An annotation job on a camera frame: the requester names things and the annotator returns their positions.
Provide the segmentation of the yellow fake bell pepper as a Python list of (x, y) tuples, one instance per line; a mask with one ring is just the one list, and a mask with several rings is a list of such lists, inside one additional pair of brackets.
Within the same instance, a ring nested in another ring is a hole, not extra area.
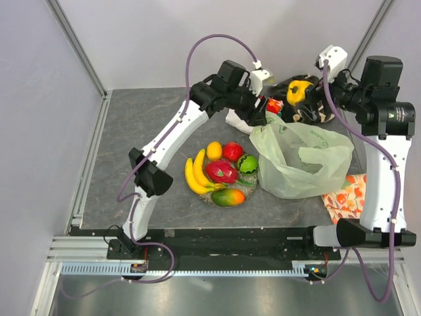
[(287, 102), (296, 106), (306, 98), (306, 90), (313, 84), (306, 80), (293, 80), (289, 83), (287, 89)]

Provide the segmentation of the red fake apple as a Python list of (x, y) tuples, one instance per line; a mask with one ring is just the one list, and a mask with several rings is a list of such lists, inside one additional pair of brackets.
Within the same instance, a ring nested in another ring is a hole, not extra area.
[(223, 158), (236, 163), (244, 154), (244, 149), (236, 142), (228, 142), (222, 148)]

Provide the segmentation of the green fake round fruit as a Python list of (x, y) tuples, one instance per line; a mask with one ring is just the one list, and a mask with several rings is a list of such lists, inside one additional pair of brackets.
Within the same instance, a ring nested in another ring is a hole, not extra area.
[(259, 162), (255, 156), (244, 154), (238, 159), (236, 166), (242, 174), (254, 174), (258, 170)]

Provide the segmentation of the avocado print plastic bag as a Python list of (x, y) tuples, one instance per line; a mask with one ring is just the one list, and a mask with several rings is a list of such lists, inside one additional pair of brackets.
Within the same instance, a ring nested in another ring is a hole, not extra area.
[(342, 187), (354, 145), (343, 134), (299, 122), (286, 123), (273, 113), (249, 139), (259, 153), (261, 188), (281, 199), (303, 199)]

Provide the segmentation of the red fake dragon fruit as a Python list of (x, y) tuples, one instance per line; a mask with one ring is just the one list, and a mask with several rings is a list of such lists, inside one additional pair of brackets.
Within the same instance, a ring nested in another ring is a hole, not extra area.
[(242, 186), (250, 187), (253, 184), (240, 177), (237, 169), (226, 160), (211, 161), (206, 167), (205, 171), (209, 178), (221, 184), (240, 184)]

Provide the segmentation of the yellow fake banana bunch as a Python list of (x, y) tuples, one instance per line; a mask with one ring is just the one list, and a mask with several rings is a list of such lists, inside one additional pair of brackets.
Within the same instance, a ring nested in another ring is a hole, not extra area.
[(188, 158), (185, 164), (185, 178), (189, 188), (198, 195), (225, 189), (224, 184), (211, 182), (203, 172), (205, 149), (201, 149), (196, 158)]

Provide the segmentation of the orange green fake mango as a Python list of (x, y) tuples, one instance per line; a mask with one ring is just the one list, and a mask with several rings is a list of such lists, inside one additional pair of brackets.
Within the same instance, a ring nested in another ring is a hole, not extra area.
[(228, 188), (213, 192), (211, 199), (217, 206), (233, 207), (242, 204), (246, 197), (241, 190)]

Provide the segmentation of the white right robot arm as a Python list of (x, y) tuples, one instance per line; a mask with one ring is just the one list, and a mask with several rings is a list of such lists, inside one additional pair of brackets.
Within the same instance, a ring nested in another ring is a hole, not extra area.
[(315, 226), (301, 242), (301, 251), (316, 259), (333, 248), (412, 247), (416, 234), (407, 229), (403, 207), (405, 165), (415, 130), (412, 103), (397, 100), (403, 62), (397, 57), (374, 55), (366, 59), (357, 85), (342, 74), (333, 57), (320, 57), (323, 96), (333, 113), (354, 113), (360, 130), (348, 131), (362, 140), (366, 153), (365, 204), (359, 219)]

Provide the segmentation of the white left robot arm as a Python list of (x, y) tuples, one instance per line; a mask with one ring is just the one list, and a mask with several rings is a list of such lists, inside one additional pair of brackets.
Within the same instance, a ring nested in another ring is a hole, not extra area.
[(166, 168), (182, 144), (215, 113), (228, 109), (228, 123), (244, 131), (246, 127), (266, 124), (266, 100), (263, 87), (270, 83), (272, 73), (262, 67), (247, 71), (231, 60), (222, 63), (219, 71), (192, 85), (187, 99), (161, 132), (141, 150), (129, 152), (133, 168), (134, 201), (123, 231), (128, 237), (121, 250), (130, 259), (144, 252), (141, 240), (147, 234), (149, 219), (159, 196), (171, 187), (173, 178)]

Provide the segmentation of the black beige patterned cloth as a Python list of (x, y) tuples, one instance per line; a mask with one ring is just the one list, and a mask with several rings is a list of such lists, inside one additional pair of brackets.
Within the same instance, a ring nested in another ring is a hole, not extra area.
[(293, 80), (306, 80), (315, 84), (320, 81), (317, 76), (309, 74), (301, 74), (292, 76), (284, 81), (281, 81), (273, 86), (270, 86), (266, 91), (268, 98), (274, 98), (283, 101), (284, 107), (279, 115), (285, 122), (300, 122), (303, 124), (322, 124), (330, 120), (312, 120), (311, 113), (307, 108), (306, 100), (303, 100), (296, 106), (292, 106), (287, 102), (287, 89), (288, 85)]

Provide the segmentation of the white cartoon print cloth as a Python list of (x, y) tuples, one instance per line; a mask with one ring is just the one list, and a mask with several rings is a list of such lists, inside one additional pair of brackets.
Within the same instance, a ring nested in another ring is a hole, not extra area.
[[(269, 98), (266, 102), (266, 112), (271, 112), (276, 115), (281, 115), (283, 107), (283, 101), (274, 98)], [(244, 134), (249, 135), (253, 131), (253, 127), (249, 126), (244, 120), (241, 120), (233, 109), (228, 111), (228, 114), (226, 115), (226, 122)]]

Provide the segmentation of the orange floral cloth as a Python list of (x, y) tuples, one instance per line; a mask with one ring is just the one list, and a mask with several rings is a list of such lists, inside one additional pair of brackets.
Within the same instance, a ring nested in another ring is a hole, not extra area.
[(360, 219), (366, 193), (366, 174), (346, 176), (340, 190), (322, 196), (324, 206), (333, 222), (340, 219)]

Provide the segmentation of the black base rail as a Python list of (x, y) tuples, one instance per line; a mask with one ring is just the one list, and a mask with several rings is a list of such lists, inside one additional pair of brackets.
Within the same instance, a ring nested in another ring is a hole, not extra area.
[(151, 229), (134, 244), (123, 232), (109, 241), (107, 259), (164, 259), (168, 246), (176, 259), (231, 255), (262, 257), (276, 261), (336, 261), (339, 251), (315, 246), (312, 228), (174, 228)]

